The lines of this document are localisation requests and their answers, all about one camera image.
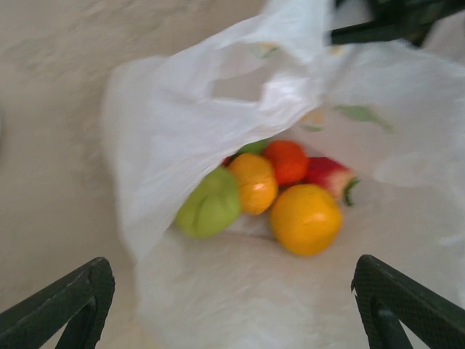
orange tomato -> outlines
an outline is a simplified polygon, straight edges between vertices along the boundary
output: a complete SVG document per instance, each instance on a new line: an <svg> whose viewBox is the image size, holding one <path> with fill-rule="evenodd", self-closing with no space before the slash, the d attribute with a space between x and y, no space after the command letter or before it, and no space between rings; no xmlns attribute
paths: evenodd
<svg viewBox="0 0 465 349"><path fill-rule="evenodd" d="M303 180L310 161L303 147L292 140L273 140L263 156L271 162L279 186L293 185Z"/></svg>
<svg viewBox="0 0 465 349"><path fill-rule="evenodd" d="M234 159L228 169L238 181L243 212L261 214L271 206L278 194L278 184L267 159L244 153Z"/></svg>
<svg viewBox="0 0 465 349"><path fill-rule="evenodd" d="M342 227L342 213L326 190L313 184L285 190L271 209L276 239L288 251L311 256L327 249Z"/></svg>

green leaf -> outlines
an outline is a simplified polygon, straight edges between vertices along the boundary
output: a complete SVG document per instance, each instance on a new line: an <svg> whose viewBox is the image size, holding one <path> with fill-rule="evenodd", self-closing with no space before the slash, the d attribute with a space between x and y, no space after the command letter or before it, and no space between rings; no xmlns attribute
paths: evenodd
<svg viewBox="0 0 465 349"><path fill-rule="evenodd" d="M381 126L385 132L392 133L394 127L366 105L337 105L335 111L340 111L347 118L359 122L373 122Z"/></svg>

red fruit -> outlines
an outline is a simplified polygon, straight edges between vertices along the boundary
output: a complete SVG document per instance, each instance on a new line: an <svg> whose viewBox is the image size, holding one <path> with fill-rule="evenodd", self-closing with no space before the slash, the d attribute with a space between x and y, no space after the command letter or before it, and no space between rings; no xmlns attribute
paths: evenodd
<svg viewBox="0 0 465 349"><path fill-rule="evenodd" d="M336 200L342 198L347 206L352 206L350 191L360 180L351 169L330 158L312 158L304 181L319 185Z"/></svg>
<svg viewBox="0 0 465 349"><path fill-rule="evenodd" d="M291 140L273 140L263 156L271 162L279 186L297 184L307 173L309 158L300 144Z"/></svg>

white surface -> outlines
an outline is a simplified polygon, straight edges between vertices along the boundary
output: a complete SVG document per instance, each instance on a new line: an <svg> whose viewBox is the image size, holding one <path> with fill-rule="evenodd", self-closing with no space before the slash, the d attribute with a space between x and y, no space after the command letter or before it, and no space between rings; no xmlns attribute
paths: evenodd
<svg viewBox="0 0 465 349"><path fill-rule="evenodd" d="M331 56L324 1L279 5L174 56L126 64L109 83L102 128L122 236L138 262L140 314L166 348L359 348L349 285L362 254L465 305L465 67L402 42ZM260 60L263 41L280 50ZM326 86L324 130L308 131L299 119ZM338 104L369 105L378 123ZM169 227L225 156L286 129L280 137L363 178L330 249L292 256L263 217L206 241Z"/></svg>

green fruit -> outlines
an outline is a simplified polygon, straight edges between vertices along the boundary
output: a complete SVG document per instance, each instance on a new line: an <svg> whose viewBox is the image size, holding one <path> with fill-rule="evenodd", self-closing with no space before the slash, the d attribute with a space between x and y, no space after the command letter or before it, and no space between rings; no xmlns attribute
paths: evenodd
<svg viewBox="0 0 465 349"><path fill-rule="evenodd" d="M268 139L266 140L258 140L253 143L249 143L244 145L241 149L238 150L238 154L242 153L253 153L260 155L263 153L264 149L267 147Z"/></svg>
<svg viewBox="0 0 465 349"><path fill-rule="evenodd" d="M220 166L189 195L174 223L187 236L208 238L227 228L239 214L238 182L231 172Z"/></svg>

